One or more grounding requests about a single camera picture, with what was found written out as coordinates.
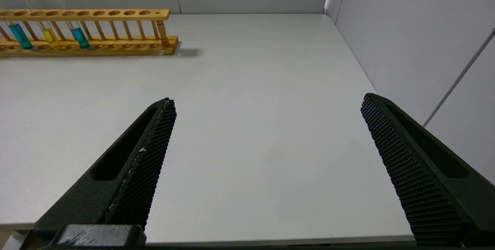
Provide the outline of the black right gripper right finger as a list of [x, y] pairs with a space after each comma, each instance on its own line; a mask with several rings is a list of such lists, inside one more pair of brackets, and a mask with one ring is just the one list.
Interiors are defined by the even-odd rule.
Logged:
[[416, 245], [494, 246], [494, 185], [385, 97], [367, 93], [360, 111]]

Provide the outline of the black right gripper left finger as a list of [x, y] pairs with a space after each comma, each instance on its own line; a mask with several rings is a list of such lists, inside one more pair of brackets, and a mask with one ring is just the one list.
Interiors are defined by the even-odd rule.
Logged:
[[145, 227], [177, 118], [174, 101], [150, 105], [35, 223], [43, 240], [69, 224]]

